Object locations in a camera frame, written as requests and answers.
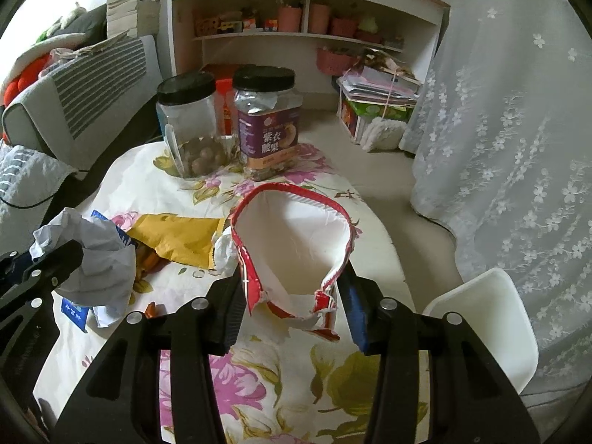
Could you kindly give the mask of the orange peel strip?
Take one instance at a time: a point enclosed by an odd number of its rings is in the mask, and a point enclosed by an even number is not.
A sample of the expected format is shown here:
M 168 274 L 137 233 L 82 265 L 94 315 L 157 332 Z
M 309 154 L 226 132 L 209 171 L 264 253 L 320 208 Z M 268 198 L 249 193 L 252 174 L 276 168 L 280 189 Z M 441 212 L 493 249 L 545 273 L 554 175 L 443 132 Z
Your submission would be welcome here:
M 144 314 L 148 319 L 162 317 L 167 313 L 165 306 L 157 304 L 156 302 L 150 302 L 145 308 Z

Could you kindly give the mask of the yellow paper envelope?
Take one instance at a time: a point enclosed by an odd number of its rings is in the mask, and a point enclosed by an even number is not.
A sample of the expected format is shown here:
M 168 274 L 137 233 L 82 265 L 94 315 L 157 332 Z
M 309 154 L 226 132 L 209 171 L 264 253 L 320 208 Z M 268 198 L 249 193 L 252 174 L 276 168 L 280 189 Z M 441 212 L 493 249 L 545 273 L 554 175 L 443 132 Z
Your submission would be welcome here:
M 196 268 L 214 269 L 214 244 L 226 219 L 185 218 L 172 213 L 141 215 L 127 234 L 162 259 Z

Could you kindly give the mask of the red white torn paper bag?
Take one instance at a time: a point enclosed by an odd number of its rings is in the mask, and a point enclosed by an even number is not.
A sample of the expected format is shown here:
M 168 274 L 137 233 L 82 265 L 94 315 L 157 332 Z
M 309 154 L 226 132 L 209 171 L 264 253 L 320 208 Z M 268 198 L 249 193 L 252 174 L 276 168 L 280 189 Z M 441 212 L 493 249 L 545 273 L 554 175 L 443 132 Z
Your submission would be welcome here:
M 337 279 L 355 241 L 343 206 L 303 186 L 267 182 L 244 196 L 230 227 L 249 315 L 337 341 Z

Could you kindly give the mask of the orange peel piece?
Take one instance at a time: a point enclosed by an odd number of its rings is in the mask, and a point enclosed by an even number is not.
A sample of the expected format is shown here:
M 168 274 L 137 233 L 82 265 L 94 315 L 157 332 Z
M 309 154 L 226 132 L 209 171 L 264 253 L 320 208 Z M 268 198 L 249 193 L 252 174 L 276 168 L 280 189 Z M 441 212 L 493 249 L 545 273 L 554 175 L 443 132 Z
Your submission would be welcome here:
M 146 276 L 155 274 L 162 270 L 167 264 L 168 260 L 159 256 L 154 249 L 143 243 L 138 243 L 135 246 L 135 279 L 139 283 Z

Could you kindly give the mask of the white trash bin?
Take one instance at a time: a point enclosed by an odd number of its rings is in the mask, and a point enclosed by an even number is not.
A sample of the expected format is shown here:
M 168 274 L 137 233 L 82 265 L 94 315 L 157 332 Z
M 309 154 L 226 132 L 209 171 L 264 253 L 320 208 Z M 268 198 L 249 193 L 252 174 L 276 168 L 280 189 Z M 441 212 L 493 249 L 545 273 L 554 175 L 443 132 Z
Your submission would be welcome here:
M 517 392 L 534 377 L 539 348 L 526 308 L 510 276 L 493 268 L 433 299 L 423 310 L 441 318 L 460 314 L 486 345 Z

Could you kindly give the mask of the floral tablecloth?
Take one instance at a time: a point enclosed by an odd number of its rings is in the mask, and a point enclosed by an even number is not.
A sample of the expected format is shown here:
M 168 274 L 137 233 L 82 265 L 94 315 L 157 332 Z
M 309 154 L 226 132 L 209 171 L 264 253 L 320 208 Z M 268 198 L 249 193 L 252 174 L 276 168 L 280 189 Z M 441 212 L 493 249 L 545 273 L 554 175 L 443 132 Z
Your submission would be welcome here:
M 35 394 L 55 443 L 365 443 L 379 355 L 356 346 L 344 281 L 411 311 L 384 225 L 325 156 L 302 144 L 297 174 L 248 181 L 230 166 L 185 181 L 160 142 L 127 150 L 91 201 L 35 234 L 65 241 L 75 296 L 99 305 L 124 283 L 104 331 L 57 312 Z

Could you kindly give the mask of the grey quilted blanket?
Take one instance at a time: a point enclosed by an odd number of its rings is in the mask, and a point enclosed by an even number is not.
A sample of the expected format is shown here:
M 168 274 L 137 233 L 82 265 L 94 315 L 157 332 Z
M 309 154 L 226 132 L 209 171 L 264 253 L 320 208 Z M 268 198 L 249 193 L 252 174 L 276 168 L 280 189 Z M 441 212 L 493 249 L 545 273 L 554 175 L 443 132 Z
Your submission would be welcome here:
M 35 149 L 1 141 L 1 253 L 23 252 L 74 169 Z

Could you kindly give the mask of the crumpled white tissue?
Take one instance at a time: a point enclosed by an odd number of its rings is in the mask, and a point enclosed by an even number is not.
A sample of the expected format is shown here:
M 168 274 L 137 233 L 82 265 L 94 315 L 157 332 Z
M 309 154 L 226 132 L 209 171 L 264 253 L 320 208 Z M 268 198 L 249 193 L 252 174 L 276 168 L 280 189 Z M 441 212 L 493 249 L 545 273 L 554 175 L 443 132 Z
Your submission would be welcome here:
M 238 251 L 232 234 L 222 233 L 214 243 L 214 265 L 216 271 L 224 277 L 230 277 L 238 267 Z

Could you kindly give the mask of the grey striped sofa cushion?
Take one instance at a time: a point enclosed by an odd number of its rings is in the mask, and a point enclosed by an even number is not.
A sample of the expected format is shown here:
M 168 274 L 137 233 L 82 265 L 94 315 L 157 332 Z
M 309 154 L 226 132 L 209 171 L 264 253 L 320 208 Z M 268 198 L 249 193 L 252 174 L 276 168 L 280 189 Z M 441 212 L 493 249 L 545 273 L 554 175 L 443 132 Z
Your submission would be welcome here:
M 88 171 L 162 82 L 155 38 L 124 38 L 40 77 L 5 108 L 9 141 Z

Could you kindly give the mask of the red plush toy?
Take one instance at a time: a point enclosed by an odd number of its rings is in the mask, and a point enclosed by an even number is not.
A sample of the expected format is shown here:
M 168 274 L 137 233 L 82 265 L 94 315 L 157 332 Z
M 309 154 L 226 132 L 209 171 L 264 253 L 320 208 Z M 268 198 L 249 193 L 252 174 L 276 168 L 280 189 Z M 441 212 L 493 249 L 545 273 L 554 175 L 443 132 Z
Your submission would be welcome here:
M 5 106 L 8 106 L 20 92 L 37 82 L 39 73 L 45 67 L 48 59 L 49 54 L 45 53 L 33 60 L 30 65 L 27 65 L 20 74 L 8 83 L 3 93 L 3 104 Z

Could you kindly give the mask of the white floral lace curtain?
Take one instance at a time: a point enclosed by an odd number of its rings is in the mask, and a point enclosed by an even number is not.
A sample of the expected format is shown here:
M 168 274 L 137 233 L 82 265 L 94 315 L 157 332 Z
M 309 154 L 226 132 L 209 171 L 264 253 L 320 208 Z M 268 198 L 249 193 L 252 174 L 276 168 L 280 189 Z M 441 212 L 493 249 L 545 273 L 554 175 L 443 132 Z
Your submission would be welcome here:
M 591 376 L 591 38 L 568 0 L 450 0 L 402 138 L 413 208 L 464 280 L 505 270 L 539 348 L 531 392 Z

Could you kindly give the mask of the red box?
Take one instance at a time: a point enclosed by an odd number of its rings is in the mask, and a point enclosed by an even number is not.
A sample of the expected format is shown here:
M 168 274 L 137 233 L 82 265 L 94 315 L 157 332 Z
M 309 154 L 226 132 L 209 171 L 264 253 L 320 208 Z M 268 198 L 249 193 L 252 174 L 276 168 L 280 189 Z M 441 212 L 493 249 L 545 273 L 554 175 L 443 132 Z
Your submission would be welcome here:
M 210 63 L 203 69 L 207 73 L 205 92 L 214 95 L 217 129 L 220 137 L 233 134 L 233 111 L 235 110 L 233 77 L 241 67 L 236 63 Z

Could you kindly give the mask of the purple label nut jar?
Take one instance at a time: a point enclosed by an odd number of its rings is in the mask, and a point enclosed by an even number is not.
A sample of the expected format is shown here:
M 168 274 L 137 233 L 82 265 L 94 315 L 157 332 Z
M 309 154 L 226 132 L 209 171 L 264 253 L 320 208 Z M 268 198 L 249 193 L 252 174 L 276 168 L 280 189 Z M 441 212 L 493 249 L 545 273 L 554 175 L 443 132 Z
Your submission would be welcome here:
M 303 98 L 295 82 L 287 67 L 251 64 L 233 75 L 239 157 L 253 181 L 280 174 L 296 157 Z

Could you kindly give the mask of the pink basket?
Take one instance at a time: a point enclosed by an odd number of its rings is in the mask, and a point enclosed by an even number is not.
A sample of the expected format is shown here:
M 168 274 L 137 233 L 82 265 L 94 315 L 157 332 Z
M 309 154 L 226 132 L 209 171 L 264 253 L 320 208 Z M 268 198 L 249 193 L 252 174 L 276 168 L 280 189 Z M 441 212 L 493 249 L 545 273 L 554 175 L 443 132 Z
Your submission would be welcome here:
M 341 76 L 357 61 L 357 57 L 348 53 L 337 52 L 328 48 L 318 48 L 316 53 L 317 69 L 329 76 Z

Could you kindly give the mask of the white bookshelf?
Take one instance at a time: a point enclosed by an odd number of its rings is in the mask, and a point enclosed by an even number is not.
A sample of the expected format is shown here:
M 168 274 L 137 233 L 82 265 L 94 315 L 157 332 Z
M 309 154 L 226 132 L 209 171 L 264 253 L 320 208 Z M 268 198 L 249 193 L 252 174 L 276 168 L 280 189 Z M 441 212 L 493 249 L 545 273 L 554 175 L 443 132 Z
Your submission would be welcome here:
M 158 51 L 171 75 L 289 67 L 305 107 L 331 109 L 337 92 L 319 59 L 375 48 L 423 80 L 449 12 L 445 0 L 162 0 Z

